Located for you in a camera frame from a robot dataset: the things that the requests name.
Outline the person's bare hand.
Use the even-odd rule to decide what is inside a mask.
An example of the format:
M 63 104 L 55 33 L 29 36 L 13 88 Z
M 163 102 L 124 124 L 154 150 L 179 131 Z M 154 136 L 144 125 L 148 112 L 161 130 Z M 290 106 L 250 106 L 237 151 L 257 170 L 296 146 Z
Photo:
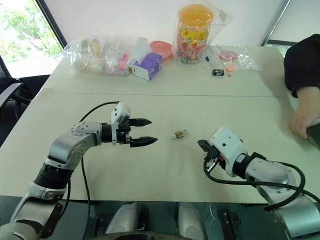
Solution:
M 307 128 L 320 118 L 320 89 L 315 86 L 300 88 L 296 92 L 298 107 L 290 122 L 290 130 L 307 139 Z

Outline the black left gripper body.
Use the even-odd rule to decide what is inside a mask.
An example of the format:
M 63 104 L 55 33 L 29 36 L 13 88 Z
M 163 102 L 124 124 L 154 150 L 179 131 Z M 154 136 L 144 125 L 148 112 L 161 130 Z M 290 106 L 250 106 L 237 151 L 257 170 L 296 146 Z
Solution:
M 130 137 L 131 125 L 129 120 L 125 120 L 122 123 L 118 124 L 116 129 L 116 141 L 120 145 L 130 144 L 131 137 Z

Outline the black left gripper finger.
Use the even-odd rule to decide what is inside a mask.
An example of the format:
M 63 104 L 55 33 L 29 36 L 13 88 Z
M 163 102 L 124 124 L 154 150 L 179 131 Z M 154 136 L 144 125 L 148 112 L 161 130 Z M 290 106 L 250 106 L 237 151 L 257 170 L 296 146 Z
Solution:
M 157 138 L 151 136 L 131 138 L 129 145 L 131 148 L 144 147 L 155 143 L 157 140 Z
M 146 118 L 131 118 L 129 119 L 129 124 L 133 127 L 143 127 L 152 124 L 152 121 Z

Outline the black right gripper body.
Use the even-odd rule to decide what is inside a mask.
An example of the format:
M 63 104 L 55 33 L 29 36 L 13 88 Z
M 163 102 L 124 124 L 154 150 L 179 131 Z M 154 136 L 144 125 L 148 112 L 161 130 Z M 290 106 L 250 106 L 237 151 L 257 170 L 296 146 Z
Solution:
M 204 170 L 210 173 L 217 165 L 223 170 L 226 168 L 226 161 L 222 157 L 218 149 L 212 146 L 212 150 L 209 153 L 204 153 Z

